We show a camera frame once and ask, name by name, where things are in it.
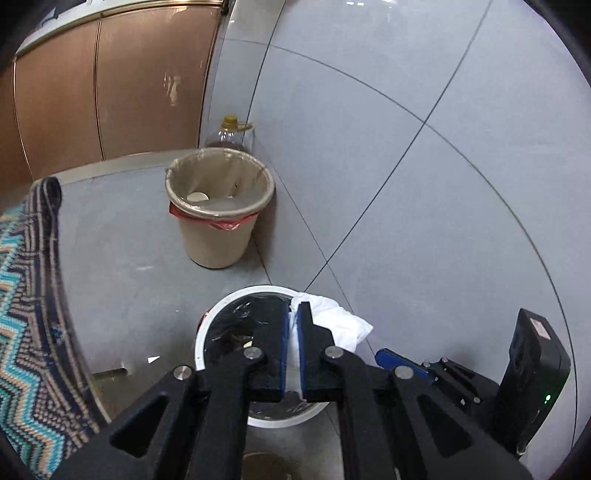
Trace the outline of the white rimmed black trash bin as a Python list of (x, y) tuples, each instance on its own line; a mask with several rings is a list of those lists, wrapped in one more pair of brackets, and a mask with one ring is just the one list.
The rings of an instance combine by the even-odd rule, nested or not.
[[(253, 308), (274, 299), (290, 305), (294, 295), (294, 290), (287, 287), (256, 285), (223, 297), (202, 315), (197, 325), (193, 346), (195, 368), (204, 370), (222, 356), (249, 347), (259, 326), (259, 315)], [(280, 403), (252, 402), (247, 423), (260, 429), (294, 427), (320, 415), (327, 407), (327, 403), (308, 403), (290, 390)]]

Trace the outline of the beige plastic waste bin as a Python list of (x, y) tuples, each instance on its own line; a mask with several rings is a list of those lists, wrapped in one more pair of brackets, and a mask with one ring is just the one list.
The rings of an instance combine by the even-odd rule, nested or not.
[(245, 254), (276, 184), (270, 169), (249, 153), (208, 147), (173, 160), (165, 190), (189, 258), (224, 269)]

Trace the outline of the zigzag patterned floor rug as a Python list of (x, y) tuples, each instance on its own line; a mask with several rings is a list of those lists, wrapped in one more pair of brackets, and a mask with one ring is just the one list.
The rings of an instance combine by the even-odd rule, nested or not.
[(68, 308), (59, 181), (36, 182), (1, 217), (1, 455), (48, 479), (107, 424)]

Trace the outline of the clear oil bottle yellow cap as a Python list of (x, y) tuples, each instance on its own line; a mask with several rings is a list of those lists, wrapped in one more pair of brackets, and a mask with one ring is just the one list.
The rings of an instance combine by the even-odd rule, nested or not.
[(221, 122), (218, 130), (207, 137), (205, 148), (228, 148), (249, 153), (245, 135), (252, 131), (252, 123), (242, 122), (235, 114), (227, 114)]

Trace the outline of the brown kitchen base cabinets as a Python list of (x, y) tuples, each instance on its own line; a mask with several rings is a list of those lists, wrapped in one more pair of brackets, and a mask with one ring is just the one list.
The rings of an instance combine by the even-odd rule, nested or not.
[(1, 192), (197, 145), (222, 1), (88, 1), (1, 64)]

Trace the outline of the white paper tissue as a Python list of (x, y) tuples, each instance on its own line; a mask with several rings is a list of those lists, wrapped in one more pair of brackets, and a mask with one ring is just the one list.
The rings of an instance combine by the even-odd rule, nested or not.
[(329, 329), (335, 345), (355, 353), (358, 347), (374, 327), (339, 305), (329, 297), (297, 292), (290, 299), (290, 323), (287, 336), (287, 392), (301, 395), (300, 347), (298, 347), (297, 310), (301, 303), (311, 306), (311, 319), (315, 325)]

